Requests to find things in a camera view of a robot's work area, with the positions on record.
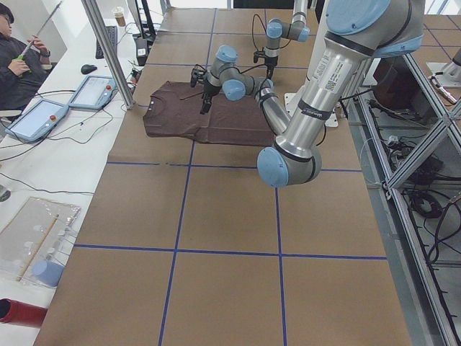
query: blue cup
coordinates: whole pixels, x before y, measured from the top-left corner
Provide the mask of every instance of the blue cup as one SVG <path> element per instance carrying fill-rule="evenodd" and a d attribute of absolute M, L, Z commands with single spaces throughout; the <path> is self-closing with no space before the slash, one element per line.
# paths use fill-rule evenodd
<path fill-rule="evenodd" d="M 35 263 L 32 268 L 33 274 L 46 285 L 56 287 L 63 274 L 64 266 L 44 259 Z"/>

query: folded cloth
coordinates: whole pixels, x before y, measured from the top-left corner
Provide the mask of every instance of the folded cloth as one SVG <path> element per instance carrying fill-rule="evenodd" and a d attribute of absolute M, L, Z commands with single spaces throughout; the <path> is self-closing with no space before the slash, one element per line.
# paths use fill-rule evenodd
<path fill-rule="evenodd" d="M 167 81 L 151 95 L 143 117 L 149 137 L 185 137 L 200 143 L 270 146 L 274 134 L 252 97 L 232 102 L 219 94 L 200 114 L 203 85 Z"/>

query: black hair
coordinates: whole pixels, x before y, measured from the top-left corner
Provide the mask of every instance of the black hair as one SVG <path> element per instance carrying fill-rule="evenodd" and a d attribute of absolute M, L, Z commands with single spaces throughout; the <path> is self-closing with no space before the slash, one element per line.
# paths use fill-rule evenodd
<path fill-rule="evenodd" d="M 0 2 L 0 14 L 8 16 L 9 22 L 11 24 L 14 23 L 14 16 L 13 16 L 13 13 L 12 13 L 11 9 L 9 9 L 9 7 L 3 5 L 1 2 Z"/>

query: black mouse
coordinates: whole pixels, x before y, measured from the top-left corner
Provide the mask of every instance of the black mouse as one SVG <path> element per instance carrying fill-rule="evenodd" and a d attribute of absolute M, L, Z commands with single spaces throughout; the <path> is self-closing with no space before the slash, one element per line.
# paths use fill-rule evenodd
<path fill-rule="evenodd" d="M 93 72 L 96 69 L 97 69 L 97 67 L 95 65 L 89 65 L 89 64 L 86 63 L 85 65 L 83 65 L 80 68 L 80 72 L 82 74 L 89 74 L 90 72 Z"/>

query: white table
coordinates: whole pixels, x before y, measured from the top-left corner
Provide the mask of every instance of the white table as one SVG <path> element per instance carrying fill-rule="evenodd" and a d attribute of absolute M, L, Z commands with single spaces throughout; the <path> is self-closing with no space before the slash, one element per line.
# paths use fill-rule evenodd
<path fill-rule="evenodd" d="M 108 19 L 106 25 L 115 25 L 115 20 Z M 125 28 L 119 27 L 118 30 L 117 54 L 122 70 L 128 76 L 133 67 L 132 63 L 135 62 L 135 43 L 130 34 L 123 36 Z M 129 32 L 134 30 L 135 25 L 130 25 L 127 28 Z M 59 61 L 39 92 L 77 89 L 84 79 L 80 68 L 85 63 L 97 66 L 98 69 L 92 72 L 93 75 L 111 76 L 105 59 L 97 60 L 94 57 L 95 42 L 96 38 L 92 28 L 87 25 L 77 37 L 76 42 Z M 44 97 L 56 102 L 67 103 L 71 93 L 46 94 Z M 39 97 L 35 98 L 30 105 L 38 100 Z M 94 112 L 71 110 L 50 134 L 53 136 L 74 124 L 79 124 L 55 138 L 72 137 L 77 141 L 86 141 L 99 126 L 107 123 L 113 117 L 112 121 L 98 130 L 88 143 L 78 144 L 69 139 L 44 140 L 24 155 L 15 159 L 0 161 L 0 172 L 38 189 L 94 192 L 106 163 L 107 154 L 114 143 L 125 115 L 126 108 L 122 97 L 117 94 L 105 107 L 105 110 L 110 115 L 101 111 L 90 119 L 87 118 Z M 14 137 L 6 136 L 0 143 L 0 160 L 20 154 L 31 146 L 31 144 L 24 144 L 5 148 L 18 143 L 19 141 Z M 92 199 L 92 195 L 50 194 L 34 191 L 3 176 L 0 176 L 0 184 L 12 192 L 7 201 L 0 203 L 0 230 L 16 215 L 29 197 L 36 197 L 81 207 L 81 212 L 72 226 L 74 230 L 78 231 Z M 55 291 L 50 288 L 7 280 L 0 272 L 0 292 L 2 293 L 0 298 L 11 298 L 38 306 L 48 306 Z M 2 345 L 32 345 L 38 330 L 0 324 L 0 343 Z"/>

